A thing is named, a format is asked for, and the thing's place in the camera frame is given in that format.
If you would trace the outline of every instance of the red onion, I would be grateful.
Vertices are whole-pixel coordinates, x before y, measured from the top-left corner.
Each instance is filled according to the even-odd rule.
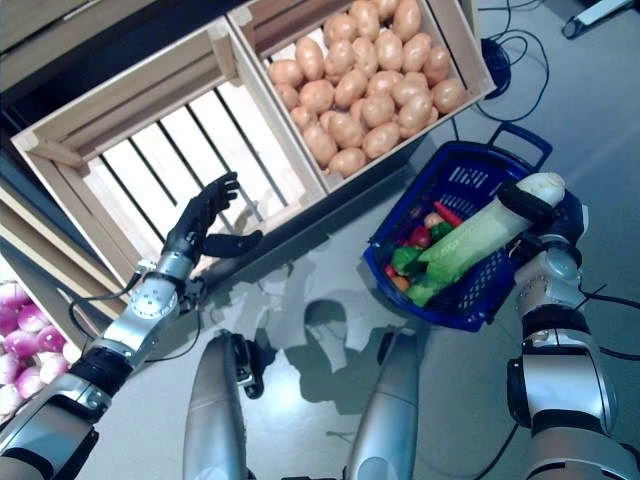
[[[8,305],[0,306],[0,335],[8,335],[18,328],[18,311]]]
[[[67,342],[64,344],[64,347],[62,347],[62,355],[64,355],[68,363],[73,364],[80,360],[82,352],[73,343]]]
[[[22,405],[22,397],[15,385],[0,388],[0,415],[11,415]]]
[[[18,357],[30,357],[39,349],[37,336],[35,333],[15,330],[4,339],[4,348]]]
[[[62,334],[56,330],[56,327],[49,325],[44,327],[38,333],[38,346],[40,350],[47,352],[62,352],[62,347],[66,341]]]
[[[0,285],[0,305],[17,310],[27,303],[31,303],[31,299],[20,285],[13,282]]]
[[[39,332],[47,325],[49,325],[47,315],[33,303],[22,307],[18,314],[18,326],[25,332]]]
[[[44,387],[44,382],[40,380],[40,369],[38,367],[27,368],[16,380],[16,388],[25,400],[42,390],[42,387]]]
[[[40,367],[40,380],[51,383],[60,374],[67,371],[69,365],[61,353],[54,353],[42,363]]]
[[[24,368],[24,361],[13,353],[5,353],[0,357],[0,384],[13,383]]]

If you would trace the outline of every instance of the potato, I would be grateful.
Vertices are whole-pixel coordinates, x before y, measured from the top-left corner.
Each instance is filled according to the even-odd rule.
[[[376,55],[380,68],[400,70],[402,68],[402,41],[391,30],[385,30],[376,39]]]
[[[400,127],[393,122],[374,128],[364,137],[362,150],[371,159],[384,155],[400,140]]]
[[[402,47],[402,71],[419,72],[429,58],[431,35],[418,33]]]
[[[358,24],[356,19],[346,13],[330,17],[324,23],[324,43],[330,47],[333,42],[347,40],[353,42],[358,35]]]
[[[331,108],[334,94],[335,88],[330,82],[324,79],[315,80],[302,87],[298,99],[311,113],[320,114]]]
[[[416,93],[398,113],[400,136],[409,138],[427,126],[433,102],[428,92]]]
[[[307,80],[320,80],[324,75],[324,56],[320,46],[309,37],[296,42],[296,62]]]
[[[420,31],[422,13],[416,0],[400,0],[398,8],[393,14],[393,33],[406,42]]]
[[[391,93],[391,87],[402,80],[402,74],[394,70],[382,71],[376,73],[367,85],[367,96],[376,95],[378,93]]]
[[[295,60],[276,60],[269,65],[269,78],[274,85],[286,83],[296,88],[302,83],[304,75]]]
[[[345,148],[339,151],[329,162],[329,171],[338,172],[347,178],[367,164],[367,156],[359,148]]]
[[[373,3],[378,7],[378,18],[381,22],[393,17],[393,14],[398,8],[399,0],[373,0]]]
[[[291,111],[298,106],[298,91],[288,83],[279,83],[276,90],[284,102],[287,110]]]
[[[335,110],[327,110],[322,115],[320,115],[320,126],[324,129],[325,132],[329,133],[329,121],[331,117],[333,117],[336,113]]]
[[[333,84],[353,67],[356,53],[348,40],[338,40],[331,44],[327,58],[324,59],[324,71]]]
[[[364,132],[351,115],[336,113],[329,118],[329,135],[341,148],[359,147],[362,145]]]
[[[362,70],[367,78],[373,77],[378,71],[376,47],[373,46],[371,40],[365,37],[356,38],[352,46],[356,54],[355,68]]]
[[[379,93],[365,98],[362,104],[362,118],[369,128],[376,128],[383,123],[390,122],[396,106],[393,98],[386,93]]]
[[[291,118],[293,118],[293,123],[296,124],[301,132],[310,124],[318,121],[318,116],[310,112],[307,107],[296,107],[291,110]]]
[[[417,82],[420,85],[424,85],[425,89],[429,88],[429,84],[427,83],[427,77],[424,76],[424,73],[420,72],[407,72],[404,75],[405,80],[410,80],[412,82]]]
[[[364,104],[364,100],[364,98],[361,98],[353,102],[351,104],[351,108],[349,109],[349,115],[351,115],[351,118],[353,118],[356,122],[358,122],[358,124],[360,124],[360,126],[362,127],[362,131],[364,133],[367,133],[369,131],[369,126],[362,117],[362,105]]]
[[[422,69],[427,77],[429,86],[432,87],[447,78],[449,70],[451,70],[451,54],[449,50],[442,45],[433,47]]]
[[[302,136],[318,165],[327,168],[333,156],[338,153],[338,147],[331,135],[325,132],[318,123],[312,123],[304,129]]]
[[[336,87],[335,104],[339,108],[347,109],[353,102],[362,97],[367,91],[367,76],[362,70],[355,69],[346,73]]]
[[[431,115],[429,116],[429,120],[427,121],[427,125],[433,125],[438,121],[440,117],[440,112],[436,107],[431,107]]]
[[[366,37],[372,42],[377,38],[380,33],[380,19],[375,3],[356,0],[349,8],[349,15],[356,20],[359,37]]]
[[[404,107],[412,96],[427,92],[426,82],[422,84],[411,78],[403,78],[391,88],[391,96],[399,108]]]
[[[467,91],[458,78],[449,78],[433,87],[433,104],[440,113],[453,112],[467,99]]]

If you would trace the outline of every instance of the red pepper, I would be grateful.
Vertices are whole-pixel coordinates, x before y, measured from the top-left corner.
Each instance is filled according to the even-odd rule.
[[[449,208],[445,207],[442,202],[435,202],[433,206],[436,207],[436,212],[438,212],[443,220],[451,226],[459,227],[460,225],[462,225],[462,222],[464,220],[462,220],[459,216],[449,210]]]
[[[386,273],[389,277],[396,277],[398,275],[398,272],[395,271],[390,263],[386,267],[384,267],[384,273]]]

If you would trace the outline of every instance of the leek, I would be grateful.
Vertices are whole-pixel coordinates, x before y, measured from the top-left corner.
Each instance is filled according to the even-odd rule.
[[[552,207],[564,198],[564,180],[555,173],[529,175],[517,186]],[[409,288],[407,295],[423,307],[476,263],[504,247],[531,225],[532,222],[509,210],[500,200],[493,199],[418,257],[418,261],[428,263],[427,274]]]

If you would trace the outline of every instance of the green vegetable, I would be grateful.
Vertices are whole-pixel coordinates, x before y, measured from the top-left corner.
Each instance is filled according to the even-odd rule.
[[[445,235],[447,235],[453,227],[449,225],[447,222],[440,222],[429,230],[431,232],[431,241],[436,243],[441,240]]]
[[[417,306],[424,307],[440,290],[442,290],[441,286],[434,284],[427,273],[419,282],[411,285],[406,294]]]
[[[555,173],[529,175],[517,184],[521,190],[552,207],[564,197],[564,185],[564,180]],[[529,220],[494,199],[420,255],[417,261],[428,263],[427,274],[409,288],[407,295],[416,305],[424,306],[444,288],[457,282],[472,266],[530,226]]]
[[[399,247],[393,252],[391,266],[400,275],[412,276],[424,268],[418,262],[418,257],[424,250],[418,247]]]

